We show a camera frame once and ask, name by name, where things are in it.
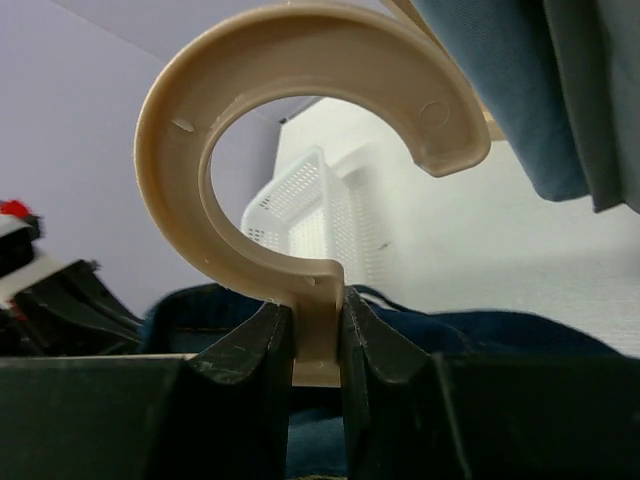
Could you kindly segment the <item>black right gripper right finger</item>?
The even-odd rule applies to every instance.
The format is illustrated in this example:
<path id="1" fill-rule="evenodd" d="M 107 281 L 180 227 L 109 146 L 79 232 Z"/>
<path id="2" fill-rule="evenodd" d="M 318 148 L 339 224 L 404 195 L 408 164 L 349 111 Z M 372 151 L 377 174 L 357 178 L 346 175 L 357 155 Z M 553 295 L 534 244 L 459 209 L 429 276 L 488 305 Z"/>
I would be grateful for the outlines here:
<path id="1" fill-rule="evenodd" d="M 437 362 L 352 287 L 342 308 L 339 364 L 349 478 L 471 478 Z"/>

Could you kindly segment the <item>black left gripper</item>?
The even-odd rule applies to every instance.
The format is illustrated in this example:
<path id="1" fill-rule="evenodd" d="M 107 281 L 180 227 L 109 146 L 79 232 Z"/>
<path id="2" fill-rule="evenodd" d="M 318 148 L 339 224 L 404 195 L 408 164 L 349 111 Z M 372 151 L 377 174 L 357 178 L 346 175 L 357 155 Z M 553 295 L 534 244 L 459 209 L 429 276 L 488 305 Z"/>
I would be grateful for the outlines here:
<path id="1" fill-rule="evenodd" d="M 141 344 L 141 320 L 78 260 L 10 293 L 1 307 L 3 356 L 127 355 Z"/>

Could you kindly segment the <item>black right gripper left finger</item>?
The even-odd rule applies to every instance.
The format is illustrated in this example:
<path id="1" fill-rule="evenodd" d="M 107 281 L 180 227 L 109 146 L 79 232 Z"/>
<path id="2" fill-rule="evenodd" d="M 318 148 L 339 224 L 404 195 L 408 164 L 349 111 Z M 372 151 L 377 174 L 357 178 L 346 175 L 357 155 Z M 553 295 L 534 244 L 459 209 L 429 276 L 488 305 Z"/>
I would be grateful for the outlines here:
<path id="1" fill-rule="evenodd" d="M 273 303 L 181 361 L 145 478 L 284 478 L 292 370 L 293 315 Z"/>

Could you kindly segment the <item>dark blue denim skirt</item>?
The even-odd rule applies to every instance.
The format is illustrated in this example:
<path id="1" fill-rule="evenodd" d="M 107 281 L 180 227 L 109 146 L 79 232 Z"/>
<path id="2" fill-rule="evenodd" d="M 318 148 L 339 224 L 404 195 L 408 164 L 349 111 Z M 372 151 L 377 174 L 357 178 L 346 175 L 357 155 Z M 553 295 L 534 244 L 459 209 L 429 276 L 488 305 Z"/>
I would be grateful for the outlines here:
<path id="1" fill-rule="evenodd" d="M 422 313 L 381 292 L 357 286 L 373 313 L 427 353 L 613 355 L 615 349 L 562 323 L 526 312 L 468 310 Z M 197 353 L 258 312 L 262 303 L 219 284 L 175 291 L 146 314 L 142 354 Z M 347 475 L 340 395 L 332 388 L 297 388 L 291 400 L 288 479 Z"/>

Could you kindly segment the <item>beige plastic hanger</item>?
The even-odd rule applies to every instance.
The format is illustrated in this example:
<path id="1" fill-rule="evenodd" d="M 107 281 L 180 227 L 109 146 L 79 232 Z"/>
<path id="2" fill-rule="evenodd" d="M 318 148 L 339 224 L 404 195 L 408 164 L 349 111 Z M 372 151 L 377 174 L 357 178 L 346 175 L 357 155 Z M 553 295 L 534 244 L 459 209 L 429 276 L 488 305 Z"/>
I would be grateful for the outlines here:
<path id="1" fill-rule="evenodd" d="M 320 96 L 373 113 L 412 161 L 442 177 L 482 162 L 486 122 L 468 82 L 426 35 L 337 2 L 280 2 L 222 21 L 185 46 L 140 112 L 134 162 L 144 203 L 193 267 L 239 293 L 294 313 L 293 381 L 336 387 L 343 266 L 267 249 L 239 213 L 272 177 L 238 121 L 278 100 Z"/>

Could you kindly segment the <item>light blue denim jacket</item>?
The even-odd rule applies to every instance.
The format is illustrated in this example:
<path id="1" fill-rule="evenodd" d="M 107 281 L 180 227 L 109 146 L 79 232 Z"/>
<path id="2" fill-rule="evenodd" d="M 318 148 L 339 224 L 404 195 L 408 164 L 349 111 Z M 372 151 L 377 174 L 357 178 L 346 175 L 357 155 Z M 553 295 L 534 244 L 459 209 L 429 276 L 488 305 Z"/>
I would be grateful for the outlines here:
<path id="1" fill-rule="evenodd" d="M 414 6 L 496 120 L 536 193 L 553 202 L 588 195 L 542 2 Z"/>

